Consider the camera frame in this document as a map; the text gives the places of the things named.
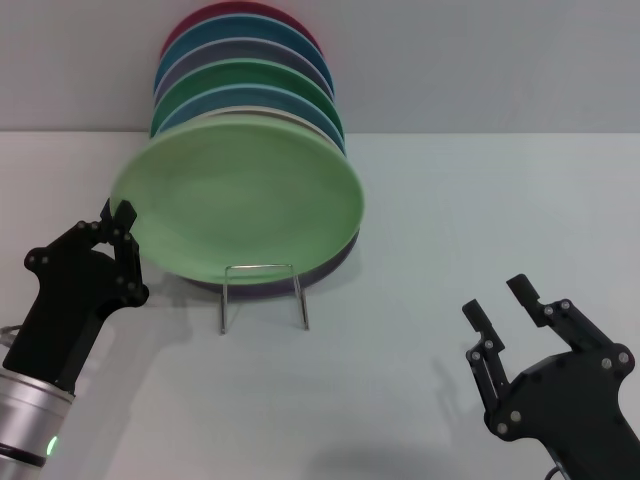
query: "silver metal cylinder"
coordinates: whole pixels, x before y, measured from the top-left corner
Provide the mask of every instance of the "silver metal cylinder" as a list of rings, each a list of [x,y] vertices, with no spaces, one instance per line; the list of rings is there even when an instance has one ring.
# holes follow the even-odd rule
[[[46,459],[73,399],[53,385],[0,369],[0,480],[37,478],[40,468],[29,457]]]

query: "cable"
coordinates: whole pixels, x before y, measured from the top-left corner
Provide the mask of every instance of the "cable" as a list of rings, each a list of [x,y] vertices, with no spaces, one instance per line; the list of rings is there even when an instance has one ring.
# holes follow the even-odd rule
[[[551,471],[549,473],[547,473],[547,476],[544,477],[544,480],[551,480],[553,478],[553,476],[558,473],[560,471],[560,469],[558,467],[553,467],[551,469]]]

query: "green led light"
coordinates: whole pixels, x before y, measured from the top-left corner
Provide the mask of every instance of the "green led light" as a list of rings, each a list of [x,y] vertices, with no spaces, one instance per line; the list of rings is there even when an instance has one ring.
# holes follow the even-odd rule
[[[58,443],[58,437],[53,437],[50,441],[49,441],[49,445],[47,445],[47,456],[51,455],[51,452],[53,452],[53,448],[56,446],[56,443]]]

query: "purple plate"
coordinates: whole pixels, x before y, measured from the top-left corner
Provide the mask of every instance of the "purple plate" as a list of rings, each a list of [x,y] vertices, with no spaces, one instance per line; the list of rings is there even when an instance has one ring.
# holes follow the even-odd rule
[[[333,92],[322,74],[313,64],[279,43],[257,38],[228,38],[211,42],[185,54],[164,74],[155,92],[154,104],[157,105],[164,94],[185,75],[210,63],[232,58],[251,58],[279,63],[301,73],[318,85],[324,93],[333,99]]]
[[[358,239],[358,233],[351,239],[351,241],[344,247],[340,253],[338,253],[335,257],[329,260],[326,263],[323,263],[319,267],[316,267],[308,272],[302,273],[298,275],[298,279],[300,280],[300,286],[302,288],[307,288],[313,285],[314,283],[318,283],[323,278],[327,277],[330,273],[332,273],[336,268],[338,268],[342,262],[349,256],[351,250],[353,250],[353,246],[356,244],[356,240]],[[217,283],[204,283],[197,282],[195,280],[186,279],[188,282],[193,283],[202,288],[206,288],[207,290],[211,290],[215,293],[222,294],[222,285]],[[284,280],[278,280],[276,282],[268,282],[261,283],[257,285],[233,285],[229,284],[227,289],[227,294],[229,298],[270,298],[270,297],[280,297],[283,295],[289,295],[294,293],[293,287],[293,279],[286,278]]]

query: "green plate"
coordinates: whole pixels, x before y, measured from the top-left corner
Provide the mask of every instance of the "green plate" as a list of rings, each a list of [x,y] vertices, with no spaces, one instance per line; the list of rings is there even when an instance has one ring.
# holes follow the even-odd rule
[[[120,174],[111,199],[113,212],[126,199],[138,213],[141,255],[208,283],[223,283],[231,265],[291,264],[298,274],[322,265],[353,238],[364,210],[337,148],[286,120],[240,114],[158,135]],[[234,283],[289,276],[282,270]]]
[[[153,112],[151,136],[165,118],[192,97],[236,83],[257,83],[283,88],[306,98],[322,110],[344,137],[342,123],[331,99],[322,89],[297,71],[274,62],[252,59],[224,60],[210,63],[185,75],[168,91]]]

